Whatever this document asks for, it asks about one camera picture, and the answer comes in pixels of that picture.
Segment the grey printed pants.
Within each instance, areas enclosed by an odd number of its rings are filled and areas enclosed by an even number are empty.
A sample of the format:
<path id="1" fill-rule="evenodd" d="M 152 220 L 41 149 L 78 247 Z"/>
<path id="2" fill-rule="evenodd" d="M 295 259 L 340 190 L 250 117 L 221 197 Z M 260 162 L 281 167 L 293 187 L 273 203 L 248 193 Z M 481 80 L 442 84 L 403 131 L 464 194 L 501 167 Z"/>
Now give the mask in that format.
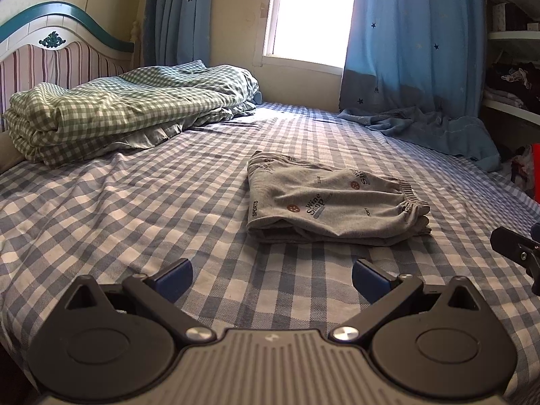
<path id="1" fill-rule="evenodd" d="M 247 232 L 263 243 L 392 246 L 430 233 L 430 206 L 401 178 L 257 152 L 247 165 Z"/>

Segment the blue star curtain right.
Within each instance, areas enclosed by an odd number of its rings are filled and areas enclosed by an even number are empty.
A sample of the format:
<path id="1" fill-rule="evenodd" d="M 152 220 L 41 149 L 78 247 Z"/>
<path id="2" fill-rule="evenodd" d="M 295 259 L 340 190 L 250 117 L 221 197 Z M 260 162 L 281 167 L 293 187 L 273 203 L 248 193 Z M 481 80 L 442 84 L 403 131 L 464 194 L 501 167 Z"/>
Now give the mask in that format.
<path id="1" fill-rule="evenodd" d="M 495 171 L 485 46 L 484 0 L 354 0 L 340 117 Z"/>

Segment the striped bed headboard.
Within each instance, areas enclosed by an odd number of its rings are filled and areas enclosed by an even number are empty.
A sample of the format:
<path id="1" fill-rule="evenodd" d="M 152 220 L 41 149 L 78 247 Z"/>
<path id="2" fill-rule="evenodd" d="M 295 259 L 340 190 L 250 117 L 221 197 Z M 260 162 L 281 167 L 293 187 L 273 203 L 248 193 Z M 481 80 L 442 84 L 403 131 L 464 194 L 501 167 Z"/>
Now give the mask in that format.
<path id="1" fill-rule="evenodd" d="M 72 88 L 122 74 L 139 61 L 139 26 L 120 40 L 76 5 L 32 5 L 1 24 L 1 112 L 16 92 L 41 82 Z"/>

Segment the blue checked bed sheet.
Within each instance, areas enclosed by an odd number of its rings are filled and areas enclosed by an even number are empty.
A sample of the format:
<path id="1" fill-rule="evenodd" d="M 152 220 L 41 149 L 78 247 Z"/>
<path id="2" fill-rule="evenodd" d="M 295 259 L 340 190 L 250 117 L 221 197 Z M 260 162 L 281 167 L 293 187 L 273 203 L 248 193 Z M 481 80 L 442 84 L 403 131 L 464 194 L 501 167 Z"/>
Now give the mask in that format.
<path id="1" fill-rule="evenodd" d="M 261 245 L 246 232 L 247 163 L 274 152 L 403 178 L 431 207 L 431 234 L 390 248 Z M 180 308 L 227 327 L 328 331 L 365 302 L 351 267 L 365 258 L 429 284 L 478 287 L 513 339 L 514 404 L 539 400 L 539 300 L 525 271 L 495 253 L 500 226 L 527 234 L 539 206 L 500 174 L 305 107 L 267 103 L 158 147 L 50 169 L 21 163 L 1 177 L 1 343 L 18 369 L 33 335 L 81 274 L 103 284 L 189 259 Z"/>

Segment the bright window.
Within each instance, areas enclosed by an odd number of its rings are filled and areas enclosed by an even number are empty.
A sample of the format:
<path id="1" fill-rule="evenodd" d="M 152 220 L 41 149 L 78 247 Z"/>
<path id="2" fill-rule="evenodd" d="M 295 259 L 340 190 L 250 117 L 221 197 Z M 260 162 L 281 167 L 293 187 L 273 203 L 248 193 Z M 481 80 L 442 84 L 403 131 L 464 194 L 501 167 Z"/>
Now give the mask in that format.
<path id="1" fill-rule="evenodd" d="M 354 0 L 268 0 L 253 64 L 341 75 Z"/>

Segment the green checked folded quilt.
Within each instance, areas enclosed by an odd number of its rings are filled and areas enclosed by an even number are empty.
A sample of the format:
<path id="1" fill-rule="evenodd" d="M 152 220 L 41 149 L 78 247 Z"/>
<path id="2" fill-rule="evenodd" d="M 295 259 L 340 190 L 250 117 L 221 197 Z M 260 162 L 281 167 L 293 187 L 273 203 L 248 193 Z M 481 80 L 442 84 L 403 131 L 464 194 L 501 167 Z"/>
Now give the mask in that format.
<path id="1" fill-rule="evenodd" d="M 41 82 L 11 97 L 5 119 L 25 159 L 60 166 L 152 148 L 192 127 L 250 115 L 261 103 L 250 71 L 195 60 L 141 67 L 71 89 Z"/>

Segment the dark clothes on shelf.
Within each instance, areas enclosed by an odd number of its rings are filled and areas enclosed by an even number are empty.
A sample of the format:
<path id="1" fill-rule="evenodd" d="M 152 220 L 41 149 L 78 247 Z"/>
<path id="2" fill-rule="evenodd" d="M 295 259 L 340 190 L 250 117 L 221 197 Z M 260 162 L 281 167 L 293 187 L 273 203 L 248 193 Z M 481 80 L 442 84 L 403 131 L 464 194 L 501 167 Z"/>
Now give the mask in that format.
<path id="1" fill-rule="evenodd" d="M 539 68 L 532 62 L 497 63 L 485 72 L 485 87 L 515 95 L 530 112 L 539 112 Z"/>

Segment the blue curtain left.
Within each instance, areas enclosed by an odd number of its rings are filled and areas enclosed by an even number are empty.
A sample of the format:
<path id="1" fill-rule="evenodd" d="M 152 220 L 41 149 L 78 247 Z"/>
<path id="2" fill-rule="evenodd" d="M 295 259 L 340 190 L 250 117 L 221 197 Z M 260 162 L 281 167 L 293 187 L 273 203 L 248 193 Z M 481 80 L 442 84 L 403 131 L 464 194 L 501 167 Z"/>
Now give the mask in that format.
<path id="1" fill-rule="evenodd" d="M 142 32 L 147 66 L 210 63 L 211 0 L 146 0 Z"/>

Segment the white shelf unit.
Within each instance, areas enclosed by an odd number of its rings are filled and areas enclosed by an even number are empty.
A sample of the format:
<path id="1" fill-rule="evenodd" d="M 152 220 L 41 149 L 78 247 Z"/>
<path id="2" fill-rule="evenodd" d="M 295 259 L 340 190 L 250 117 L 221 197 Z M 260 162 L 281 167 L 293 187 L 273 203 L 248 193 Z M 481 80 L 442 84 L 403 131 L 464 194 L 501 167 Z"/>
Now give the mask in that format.
<path id="1" fill-rule="evenodd" d="M 486 0 L 488 63 L 532 62 L 539 68 L 539 0 Z M 539 112 L 530 112 L 513 94 L 484 89 L 483 105 L 531 125 Z"/>

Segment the red bag with characters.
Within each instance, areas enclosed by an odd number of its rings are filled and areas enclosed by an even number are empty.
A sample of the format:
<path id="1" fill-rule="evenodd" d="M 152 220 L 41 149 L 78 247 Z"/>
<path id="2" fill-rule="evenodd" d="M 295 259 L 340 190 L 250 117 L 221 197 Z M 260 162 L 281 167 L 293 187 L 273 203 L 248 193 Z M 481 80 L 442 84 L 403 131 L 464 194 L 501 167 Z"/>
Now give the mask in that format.
<path id="1" fill-rule="evenodd" d="M 534 199 L 537 203 L 540 203 L 540 143 L 533 143 L 531 149 L 534 165 Z"/>

